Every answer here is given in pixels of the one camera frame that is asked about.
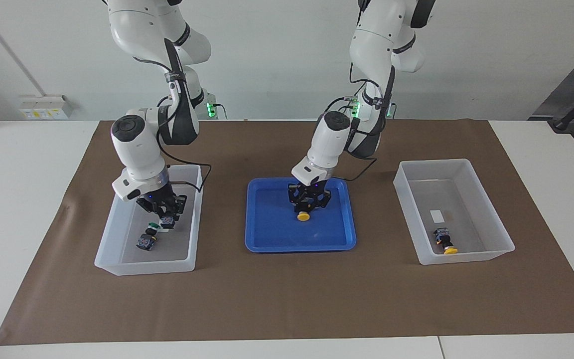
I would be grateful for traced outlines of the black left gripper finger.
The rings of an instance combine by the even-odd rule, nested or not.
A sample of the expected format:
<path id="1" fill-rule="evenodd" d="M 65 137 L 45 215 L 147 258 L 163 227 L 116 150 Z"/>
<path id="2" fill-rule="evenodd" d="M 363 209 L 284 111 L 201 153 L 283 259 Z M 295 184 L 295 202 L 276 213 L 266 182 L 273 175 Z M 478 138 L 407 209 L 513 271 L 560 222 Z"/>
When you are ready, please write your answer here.
<path id="1" fill-rule="evenodd" d="M 318 207 L 326 207 L 331 200 L 332 194 L 329 190 L 314 189 L 309 193 L 309 212 Z"/>
<path id="2" fill-rule="evenodd" d="M 294 211 L 300 213 L 303 211 L 301 209 L 301 185 L 300 184 L 288 184 L 288 199 L 289 202 L 294 206 Z"/>

